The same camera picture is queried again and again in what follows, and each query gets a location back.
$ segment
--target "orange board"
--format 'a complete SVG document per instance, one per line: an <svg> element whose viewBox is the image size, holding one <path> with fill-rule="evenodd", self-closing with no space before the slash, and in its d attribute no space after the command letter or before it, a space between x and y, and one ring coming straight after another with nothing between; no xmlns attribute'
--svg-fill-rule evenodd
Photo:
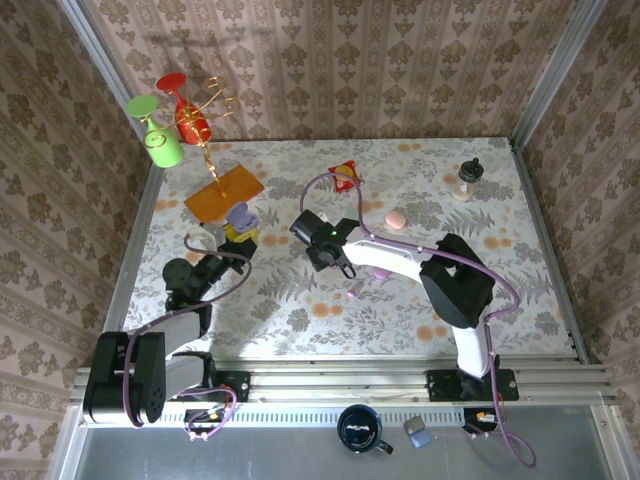
<svg viewBox="0 0 640 480"><path fill-rule="evenodd" d="M242 165L218 178L220 183L213 182L184 201L202 223L223 220L236 203L248 202L264 190L264 185Z"/></svg>

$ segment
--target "salt shaker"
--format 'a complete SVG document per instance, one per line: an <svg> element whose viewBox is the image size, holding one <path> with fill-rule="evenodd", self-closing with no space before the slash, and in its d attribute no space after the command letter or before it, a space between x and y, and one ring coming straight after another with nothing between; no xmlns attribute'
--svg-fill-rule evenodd
<svg viewBox="0 0 640 480"><path fill-rule="evenodd" d="M464 162L458 171L458 178L451 190L453 198L461 202L468 202L473 196L473 192L475 192L483 173L484 168L482 168L480 160L477 158Z"/></svg>

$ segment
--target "black mug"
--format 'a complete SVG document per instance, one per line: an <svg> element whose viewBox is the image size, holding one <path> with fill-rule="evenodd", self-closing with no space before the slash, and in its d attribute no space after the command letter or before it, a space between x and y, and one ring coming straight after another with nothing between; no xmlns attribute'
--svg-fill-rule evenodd
<svg viewBox="0 0 640 480"><path fill-rule="evenodd" d="M377 448L391 455L393 447L382 440L382 421L371 407L351 405L338 419L338 437L342 444L355 453Z"/></svg>

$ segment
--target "pink eraser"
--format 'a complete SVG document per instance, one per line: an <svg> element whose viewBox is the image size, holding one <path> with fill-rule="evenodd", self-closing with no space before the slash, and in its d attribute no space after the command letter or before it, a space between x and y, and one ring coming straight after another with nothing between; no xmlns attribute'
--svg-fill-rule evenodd
<svg viewBox="0 0 640 480"><path fill-rule="evenodd" d="M400 212L396 212L395 210L391 210L387 213L385 217L387 221L387 225L395 230L402 230L402 228L406 225L407 219Z"/></svg>

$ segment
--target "table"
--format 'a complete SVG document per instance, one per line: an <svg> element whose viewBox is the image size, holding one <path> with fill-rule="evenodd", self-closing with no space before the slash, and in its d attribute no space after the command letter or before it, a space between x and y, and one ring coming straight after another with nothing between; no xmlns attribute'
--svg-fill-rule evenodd
<svg viewBox="0 0 640 480"><path fill-rule="evenodd" d="M364 286L359 297L339 270L313 270L304 245L288 232L299 214L304 185L330 166L356 161L364 180L365 221L380 233L392 209L405 214L401 232L425 246L446 232L461 235L483 262L520 292L517 314L494 322L499 353L575 357L533 220L506 139L326 140L214 144L213 160L226 172L244 165L265 185L249 202L260 217L260 245L254 272L235 294L214 305L212 327L186 346L211 350L216 357L292 355L420 355L456 353L450 329L433 312L421 284L398 275L376 280L358 267ZM183 237L198 222L183 201L211 181L202 152L187 147L182 163L168 169L156 203L124 328L164 313L162 268L172 258L192 263ZM478 157L485 174L470 202L450 194L459 165ZM337 194L327 179L307 204L330 221L356 205L355 192ZM210 295L227 289L239 276L228 273ZM507 305L494 289L491 310Z"/></svg>

